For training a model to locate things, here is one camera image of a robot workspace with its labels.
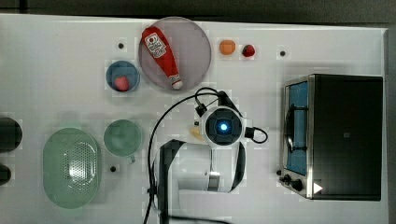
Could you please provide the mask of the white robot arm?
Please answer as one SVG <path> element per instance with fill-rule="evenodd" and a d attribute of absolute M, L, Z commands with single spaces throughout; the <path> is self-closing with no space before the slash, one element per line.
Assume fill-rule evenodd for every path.
<path fill-rule="evenodd" d="M 181 214 L 179 193 L 182 190 L 229 193 L 236 189 L 246 170 L 247 141 L 258 143 L 260 129 L 242 116 L 225 91 L 201 88 L 192 98 L 217 97 L 211 108 L 199 102 L 195 108 L 201 144 L 172 139 L 159 148 L 150 167 L 160 224 L 202 222 L 201 217 Z"/>

